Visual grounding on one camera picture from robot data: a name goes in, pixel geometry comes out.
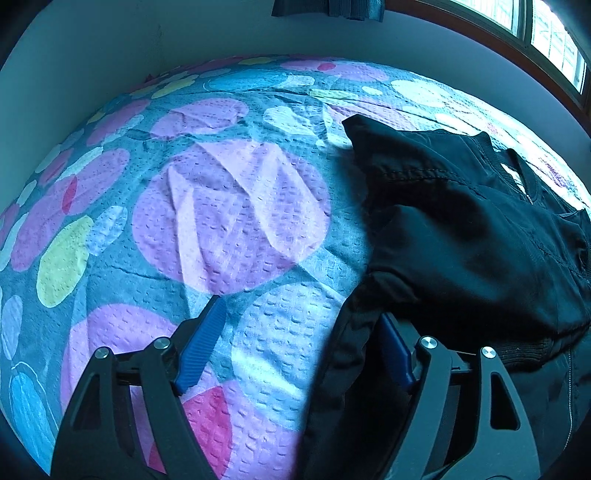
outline white wall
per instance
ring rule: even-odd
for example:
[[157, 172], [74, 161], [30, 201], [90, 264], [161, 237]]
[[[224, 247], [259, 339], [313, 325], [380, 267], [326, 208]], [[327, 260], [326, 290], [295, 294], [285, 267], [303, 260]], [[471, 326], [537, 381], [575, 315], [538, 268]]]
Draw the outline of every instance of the white wall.
[[542, 86], [487, 48], [393, 12], [383, 24], [322, 15], [273, 18], [272, 5], [54, 0], [0, 71], [0, 209], [84, 116], [148, 73], [241, 53], [342, 56], [447, 83], [526, 124], [591, 187], [588, 135]]

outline window pane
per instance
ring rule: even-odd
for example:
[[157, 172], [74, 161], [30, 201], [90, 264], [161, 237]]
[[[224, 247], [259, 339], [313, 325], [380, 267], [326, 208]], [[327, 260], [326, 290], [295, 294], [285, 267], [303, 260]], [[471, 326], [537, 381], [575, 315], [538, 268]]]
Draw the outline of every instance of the window pane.
[[519, 0], [453, 0], [494, 20], [499, 25], [517, 31]]
[[531, 44], [540, 50], [580, 92], [586, 64], [558, 17], [542, 0], [534, 0]]

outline blue curtain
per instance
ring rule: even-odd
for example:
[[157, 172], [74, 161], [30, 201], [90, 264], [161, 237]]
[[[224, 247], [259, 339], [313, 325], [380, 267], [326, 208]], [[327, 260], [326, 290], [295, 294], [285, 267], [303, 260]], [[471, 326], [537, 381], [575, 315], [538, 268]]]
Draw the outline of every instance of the blue curtain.
[[309, 13], [381, 22], [384, 19], [384, 0], [275, 0], [272, 16]]

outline jacket zipper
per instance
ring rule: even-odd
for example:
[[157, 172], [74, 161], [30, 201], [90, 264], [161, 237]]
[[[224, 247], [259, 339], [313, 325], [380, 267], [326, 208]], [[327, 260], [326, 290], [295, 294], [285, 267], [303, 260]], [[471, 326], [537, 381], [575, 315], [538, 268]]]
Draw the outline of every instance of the jacket zipper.
[[566, 448], [570, 442], [570, 438], [573, 434], [573, 356], [572, 351], [569, 350], [569, 436], [566, 439], [564, 448]]

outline colorful bedspread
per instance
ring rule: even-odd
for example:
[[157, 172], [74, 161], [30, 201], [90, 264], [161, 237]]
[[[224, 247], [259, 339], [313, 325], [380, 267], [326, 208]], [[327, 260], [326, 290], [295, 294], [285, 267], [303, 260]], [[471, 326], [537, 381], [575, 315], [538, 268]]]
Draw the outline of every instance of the colorful bedspread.
[[[0, 216], [0, 403], [49, 470], [92, 352], [144, 348], [212, 294], [229, 317], [182, 398], [220, 478], [287, 480], [323, 341], [370, 253], [342, 120], [514, 148], [578, 209], [591, 198], [529, 129], [414, 73], [344, 59], [232, 57], [109, 102]], [[162, 469], [141, 392], [145, 457]]]

